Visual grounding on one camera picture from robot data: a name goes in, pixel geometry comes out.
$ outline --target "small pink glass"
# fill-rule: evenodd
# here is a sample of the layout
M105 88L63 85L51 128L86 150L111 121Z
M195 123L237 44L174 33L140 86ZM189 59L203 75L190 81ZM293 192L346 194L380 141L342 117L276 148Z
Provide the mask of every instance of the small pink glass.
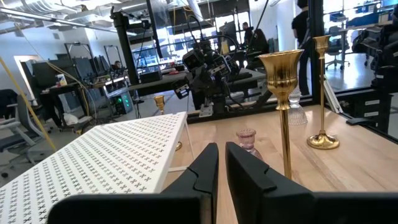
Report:
M256 141L256 130L244 129L238 131L236 135L239 138L239 145L242 147L242 149L250 152L252 155L263 161L260 152L254 148L254 142Z

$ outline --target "wooden table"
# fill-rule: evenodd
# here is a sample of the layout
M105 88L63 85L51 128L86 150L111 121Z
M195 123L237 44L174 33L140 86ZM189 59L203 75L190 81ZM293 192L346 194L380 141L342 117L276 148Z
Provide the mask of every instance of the wooden table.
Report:
M312 149L307 146L306 138L319 132L320 107L308 106L304 110L308 124L289 127L294 181L314 191L398 191L396 144L360 126L349 126L344 117L327 110L326 130L337 135L341 146L330 151ZM240 129L255 129L256 149L266 163L283 174L279 113L197 123L188 128L195 156L209 142L217 143L220 152L217 222L237 223L226 177L225 142L238 142L235 133ZM172 167L192 162L187 137L182 134L180 140L183 148L175 153ZM179 174L168 174L165 186Z

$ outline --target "gold candlestick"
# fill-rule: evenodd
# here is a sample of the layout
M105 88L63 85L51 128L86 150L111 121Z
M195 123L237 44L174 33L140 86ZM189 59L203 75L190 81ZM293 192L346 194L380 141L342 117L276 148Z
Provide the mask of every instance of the gold candlestick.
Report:
M160 113L163 115L164 114L164 95L155 96L154 100L156 102L156 106L160 110ZM181 148L182 148L182 143L179 141L177 143L177 146L175 147L175 150L177 151Z
M292 178L292 165L290 161L289 120L287 110L289 94L297 86L297 64L303 50L288 50L274 54L260 55L266 69L268 90L276 95L279 110L280 126L282 128L282 150L284 155L284 172L289 179Z
M325 80L325 52L329 47L330 35L322 37L314 37L316 50L319 54L319 61L321 64L320 81L321 81L321 130L319 134L310 136L307 139L307 144L315 149L335 149L340 145L339 140L329 136L325 131L325 96L324 96L324 80Z

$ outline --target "white perforated panel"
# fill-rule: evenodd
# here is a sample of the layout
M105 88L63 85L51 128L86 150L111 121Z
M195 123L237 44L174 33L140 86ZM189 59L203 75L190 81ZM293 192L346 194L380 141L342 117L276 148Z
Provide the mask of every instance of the white perforated panel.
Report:
M0 223L45 223L69 195L160 192L186 118L94 127L0 189Z

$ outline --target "glass cup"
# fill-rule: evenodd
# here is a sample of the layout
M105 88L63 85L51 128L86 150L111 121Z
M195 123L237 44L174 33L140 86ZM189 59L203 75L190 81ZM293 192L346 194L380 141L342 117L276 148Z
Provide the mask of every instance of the glass cup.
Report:
M242 147L242 149L263 161L260 152L254 148L254 142L256 141L256 130L244 129L238 131L236 135L239 138L239 145Z
M300 106L301 92L296 88L289 95L290 109L288 111L289 125L301 125L308 122L307 116L305 115L304 109Z

